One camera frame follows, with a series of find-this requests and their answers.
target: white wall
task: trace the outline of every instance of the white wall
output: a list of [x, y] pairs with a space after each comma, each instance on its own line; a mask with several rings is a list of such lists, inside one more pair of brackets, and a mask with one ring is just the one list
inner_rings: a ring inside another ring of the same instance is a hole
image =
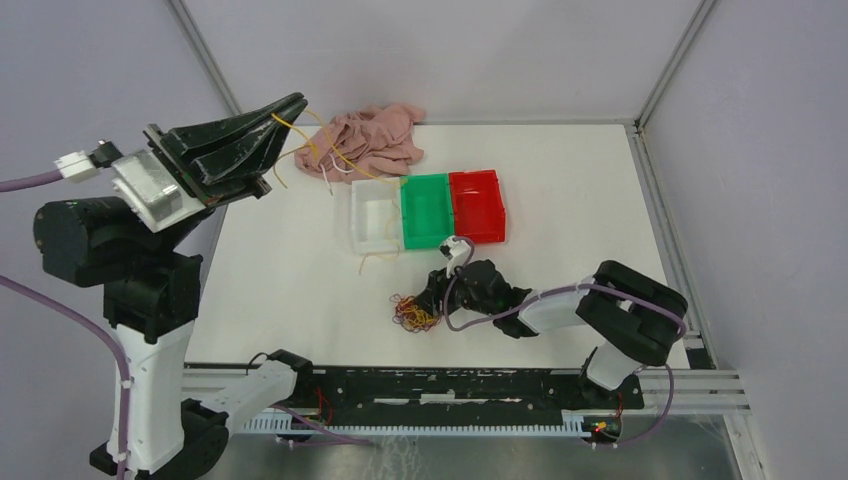
[[300, 90], [322, 116], [405, 101], [438, 123], [632, 119], [698, 0], [186, 3], [245, 110]]
[[[9, 1], [2, 12], [0, 180], [47, 171], [100, 138], [140, 148], [147, 123], [226, 115], [164, 2]], [[0, 194], [0, 272], [98, 321], [102, 289], [42, 273], [31, 232], [42, 204], [109, 195], [107, 177]], [[208, 251], [208, 232], [185, 250]], [[113, 381], [92, 335], [0, 288], [0, 477], [97, 477], [88, 453], [108, 438]]]
[[775, 479], [845, 478], [848, 3], [720, 2], [648, 127]]

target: white connector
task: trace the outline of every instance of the white connector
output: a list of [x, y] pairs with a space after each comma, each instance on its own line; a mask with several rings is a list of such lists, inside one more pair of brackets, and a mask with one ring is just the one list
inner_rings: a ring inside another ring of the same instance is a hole
[[100, 170], [83, 151], [69, 153], [53, 163], [59, 169], [62, 177], [73, 183], [84, 182], [100, 174]]
[[586, 377], [595, 385], [611, 392], [621, 386], [624, 379], [641, 365], [641, 362], [628, 357], [607, 341], [592, 355], [592, 360], [586, 368]]
[[439, 250], [441, 250], [442, 255], [448, 259], [448, 266], [445, 270], [448, 278], [453, 276], [453, 271], [456, 267], [465, 263], [465, 259], [471, 255], [471, 245], [469, 245], [465, 240], [460, 240], [456, 235], [451, 235], [446, 238], [439, 246]]
[[112, 172], [113, 188], [151, 232], [162, 231], [206, 209], [149, 150], [116, 160]]

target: metal floor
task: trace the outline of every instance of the metal floor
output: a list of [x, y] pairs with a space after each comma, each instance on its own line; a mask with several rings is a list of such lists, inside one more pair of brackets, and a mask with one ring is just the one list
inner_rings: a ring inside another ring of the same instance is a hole
[[[624, 437], [653, 418], [625, 418]], [[236, 435], [206, 480], [739, 479], [720, 416], [671, 417], [653, 437], [621, 449], [573, 438], [381, 437], [377, 447], [289, 451], [274, 437]]]

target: red plastic bin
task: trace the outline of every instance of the red plastic bin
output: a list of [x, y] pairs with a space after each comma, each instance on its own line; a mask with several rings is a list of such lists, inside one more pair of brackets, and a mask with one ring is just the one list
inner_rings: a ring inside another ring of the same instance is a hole
[[456, 235], [474, 243], [497, 243], [506, 239], [504, 209], [498, 174], [494, 170], [448, 174]]

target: pink cloth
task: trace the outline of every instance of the pink cloth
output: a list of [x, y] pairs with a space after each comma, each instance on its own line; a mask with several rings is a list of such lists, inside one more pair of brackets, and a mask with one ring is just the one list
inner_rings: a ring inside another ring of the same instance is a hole
[[[412, 144], [412, 125], [426, 114], [424, 109], [405, 103], [386, 108], [369, 105], [364, 110], [333, 117], [327, 131], [336, 148], [366, 172], [375, 176], [408, 175], [409, 166], [424, 158], [424, 150]], [[323, 179], [323, 166], [331, 182], [350, 183], [368, 178], [338, 158], [323, 131], [316, 133], [312, 142], [318, 147], [318, 158], [308, 146], [295, 152], [295, 165], [304, 173]]]

